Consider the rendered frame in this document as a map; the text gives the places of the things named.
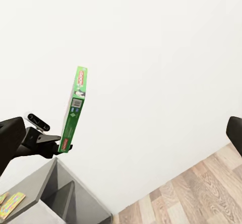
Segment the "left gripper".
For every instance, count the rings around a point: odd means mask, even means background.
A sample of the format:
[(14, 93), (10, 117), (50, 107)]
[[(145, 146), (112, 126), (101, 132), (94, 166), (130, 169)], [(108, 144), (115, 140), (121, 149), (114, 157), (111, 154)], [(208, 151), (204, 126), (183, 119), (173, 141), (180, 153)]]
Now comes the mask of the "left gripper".
[(17, 149), (17, 154), (21, 157), (41, 155), (47, 159), (52, 159), (53, 155), (61, 154), (58, 151), (61, 136), (58, 135), (43, 135), (34, 127), (26, 128), (26, 136)]

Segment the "board game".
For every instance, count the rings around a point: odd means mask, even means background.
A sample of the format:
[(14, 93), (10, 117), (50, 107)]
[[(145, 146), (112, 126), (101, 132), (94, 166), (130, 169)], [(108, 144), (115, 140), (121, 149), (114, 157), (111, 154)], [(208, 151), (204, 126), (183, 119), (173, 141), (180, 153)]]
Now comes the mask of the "board game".
[(88, 68), (78, 66), (62, 128), (58, 151), (68, 153), (85, 101)]

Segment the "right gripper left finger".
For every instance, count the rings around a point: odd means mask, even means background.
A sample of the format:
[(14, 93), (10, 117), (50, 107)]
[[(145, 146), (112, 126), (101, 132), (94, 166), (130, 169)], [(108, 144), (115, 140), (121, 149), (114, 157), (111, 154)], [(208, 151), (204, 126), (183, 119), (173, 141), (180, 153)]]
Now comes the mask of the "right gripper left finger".
[(26, 136), (22, 116), (0, 122), (0, 177)]

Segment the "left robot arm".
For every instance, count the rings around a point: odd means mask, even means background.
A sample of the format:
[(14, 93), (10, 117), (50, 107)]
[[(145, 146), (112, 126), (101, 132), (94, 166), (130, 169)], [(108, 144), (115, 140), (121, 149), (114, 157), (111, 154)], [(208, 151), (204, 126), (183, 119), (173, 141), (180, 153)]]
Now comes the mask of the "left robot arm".
[(54, 154), (56, 156), (61, 154), (58, 151), (59, 145), (57, 143), (61, 136), (46, 135), (44, 132), (50, 131), (50, 126), (32, 112), (25, 112), (23, 116), (35, 128), (26, 128), (26, 136), (13, 157), (41, 155), (51, 160)]

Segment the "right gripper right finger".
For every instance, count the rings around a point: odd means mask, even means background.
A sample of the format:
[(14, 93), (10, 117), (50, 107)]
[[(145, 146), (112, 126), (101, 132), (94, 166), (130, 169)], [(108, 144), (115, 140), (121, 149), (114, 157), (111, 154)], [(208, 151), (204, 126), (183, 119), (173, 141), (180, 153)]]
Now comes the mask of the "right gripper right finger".
[(242, 157), (242, 118), (230, 117), (226, 128), (226, 135)]

